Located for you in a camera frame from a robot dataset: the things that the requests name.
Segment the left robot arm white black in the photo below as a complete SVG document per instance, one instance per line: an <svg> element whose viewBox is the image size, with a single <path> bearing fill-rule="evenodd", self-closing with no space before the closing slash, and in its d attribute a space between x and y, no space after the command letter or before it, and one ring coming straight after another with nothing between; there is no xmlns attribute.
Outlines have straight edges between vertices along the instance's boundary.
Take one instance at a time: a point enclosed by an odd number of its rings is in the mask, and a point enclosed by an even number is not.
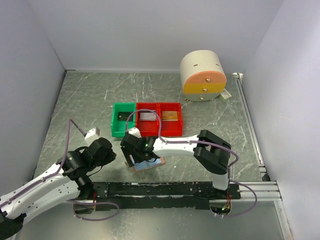
<svg viewBox="0 0 320 240"><path fill-rule="evenodd" d="M88 172L113 160L109 140L100 137L89 146L67 152L44 173L0 197L0 238L15 236L37 215L69 200L86 200L94 194Z"/></svg>

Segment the brown leather card holder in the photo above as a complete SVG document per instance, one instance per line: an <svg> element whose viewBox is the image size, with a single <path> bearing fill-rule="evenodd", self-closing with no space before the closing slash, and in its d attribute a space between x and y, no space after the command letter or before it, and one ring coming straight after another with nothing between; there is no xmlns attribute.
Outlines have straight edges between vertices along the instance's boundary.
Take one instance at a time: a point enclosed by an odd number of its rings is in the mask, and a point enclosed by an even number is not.
<svg viewBox="0 0 320 240"><path fill-rule="evenodd" d="M150 160L143 160L139 162L139 158L134 158L132 156L132 159L134 160L134 166L130 167L132 168L132 171L134 173L142 172L160 165L163 165L165 163L165 159L163 157L161 158L152 158Z"/></svg>

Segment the white round drawer cabinet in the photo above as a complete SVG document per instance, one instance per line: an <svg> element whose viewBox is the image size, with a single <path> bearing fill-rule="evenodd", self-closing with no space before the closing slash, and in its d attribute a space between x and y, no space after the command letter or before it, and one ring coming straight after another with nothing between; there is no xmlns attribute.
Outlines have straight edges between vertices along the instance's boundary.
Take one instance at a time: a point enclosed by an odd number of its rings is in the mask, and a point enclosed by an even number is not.
<svg viewBox="0 0 320 240"><path fill-rule="evenodd" d="M195 50L180 63L182 92L192 102L205 102L218 97L227 77L218 55L211 50Z"/></svg>

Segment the orange striped card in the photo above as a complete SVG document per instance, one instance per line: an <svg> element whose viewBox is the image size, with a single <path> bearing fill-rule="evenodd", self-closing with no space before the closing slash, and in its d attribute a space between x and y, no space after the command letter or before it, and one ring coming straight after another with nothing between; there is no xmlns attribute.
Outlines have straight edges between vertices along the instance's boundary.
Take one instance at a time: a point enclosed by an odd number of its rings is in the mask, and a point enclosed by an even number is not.
<svg viewBox="0 0 320 240"><path fill-rule="evenodd" d="M161 112L162 120L166 122L178 121L179 115L177 111L169 110Z"/></svg>

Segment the green plastic bin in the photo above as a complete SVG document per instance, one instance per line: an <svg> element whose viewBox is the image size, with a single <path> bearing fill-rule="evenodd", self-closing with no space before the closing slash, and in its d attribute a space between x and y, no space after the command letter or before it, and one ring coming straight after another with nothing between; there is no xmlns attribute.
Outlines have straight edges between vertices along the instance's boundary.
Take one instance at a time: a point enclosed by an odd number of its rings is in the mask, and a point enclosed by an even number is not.
<svg viewBox="0 0 320 240"><path fill-rule="evenodd" d="M126 121L135 110L135 102L115 102L113 104L111 120L111 134L113 137L122 138L125 136Z"/></svg>

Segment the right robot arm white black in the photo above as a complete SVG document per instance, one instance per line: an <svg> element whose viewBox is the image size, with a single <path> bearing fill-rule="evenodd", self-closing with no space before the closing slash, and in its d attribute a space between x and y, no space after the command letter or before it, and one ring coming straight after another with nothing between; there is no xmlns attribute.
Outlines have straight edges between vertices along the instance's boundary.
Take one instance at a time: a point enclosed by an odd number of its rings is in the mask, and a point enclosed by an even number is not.
<svg viewBox="0 0 320 240"><path fill-rule="evenodd" d="M229 194L229 160L231 146L208 130L189 137L139 137L130 130L120 142L120 148L129 167L134 164L170 156L194 157L213 174L212 193L218 199Z"/></svg>

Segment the white diamond print card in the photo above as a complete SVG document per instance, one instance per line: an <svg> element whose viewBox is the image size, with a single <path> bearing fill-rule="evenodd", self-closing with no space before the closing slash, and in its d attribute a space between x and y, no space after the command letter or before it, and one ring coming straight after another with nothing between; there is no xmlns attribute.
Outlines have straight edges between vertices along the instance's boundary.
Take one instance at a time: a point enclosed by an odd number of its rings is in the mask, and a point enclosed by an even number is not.
<svg viewBox="0 0 320 240"><path fill-rule="evenodd" d="M156 121L157 120L157 116L155 114L155 111L151 110L151 111L141 111L139 113L139 120L140 121Z"/></svg>

